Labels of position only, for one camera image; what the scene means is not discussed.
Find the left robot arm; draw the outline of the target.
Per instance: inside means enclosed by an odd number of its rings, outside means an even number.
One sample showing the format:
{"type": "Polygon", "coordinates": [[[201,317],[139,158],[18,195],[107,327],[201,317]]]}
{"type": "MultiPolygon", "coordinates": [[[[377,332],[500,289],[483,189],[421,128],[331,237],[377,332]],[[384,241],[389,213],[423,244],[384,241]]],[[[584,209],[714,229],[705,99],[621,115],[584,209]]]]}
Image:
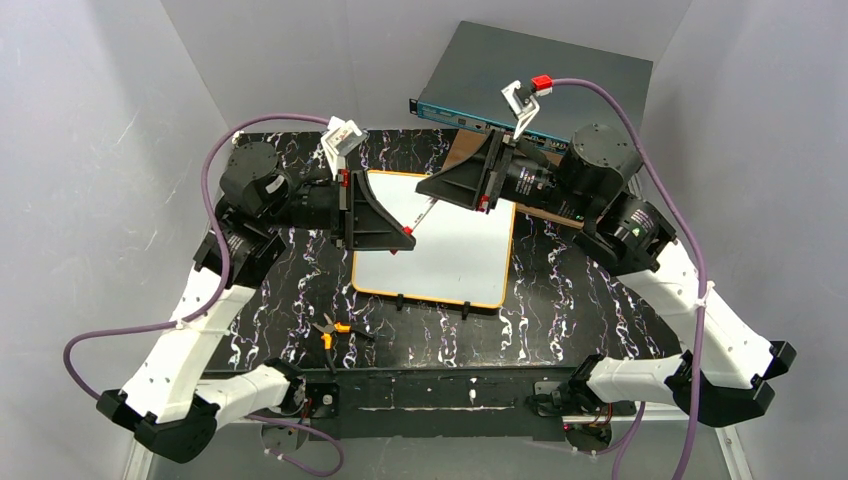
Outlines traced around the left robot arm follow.
{"type": "Polygon", "coordinates": [[[299,412],[301,371],[283,360],[218,381],[201,377],[235,317],[282,256],[287,228],[323,230],[349,251],[409,251],[415,239],[377,200],[361,170],[336,176],[287,174],[264,142],[236,147],[220,180],[212,228],[194,257],[173,325],[123,387],[98,410],[149,451],[185,463],[217,430],[259,410],[299,412]]]}

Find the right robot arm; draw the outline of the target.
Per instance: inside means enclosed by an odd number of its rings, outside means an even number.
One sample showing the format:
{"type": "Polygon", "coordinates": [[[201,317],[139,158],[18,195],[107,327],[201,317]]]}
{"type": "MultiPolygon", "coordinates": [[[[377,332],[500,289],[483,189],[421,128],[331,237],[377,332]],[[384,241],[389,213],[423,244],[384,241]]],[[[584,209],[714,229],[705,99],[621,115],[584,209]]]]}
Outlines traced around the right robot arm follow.
{"type": "Polygon", "coordinates": [[[577,221],[574,244],[645,301],[682,344],[680,354],[654,360],[591,355],[556,389],[530,397],[538,412],[647,401],[674,405],[710,427],[761,417],[775,396],[770,380],[790,369],[796,350],[760,336],[700,286],[698,267],[669,221],[626,189],[642,164],[633,142],[606,125],[578,129],[558,162],[533,142],[494,129],[468,158],[416,190],[469,210],[486,212],[503,199],[577,221]]]}

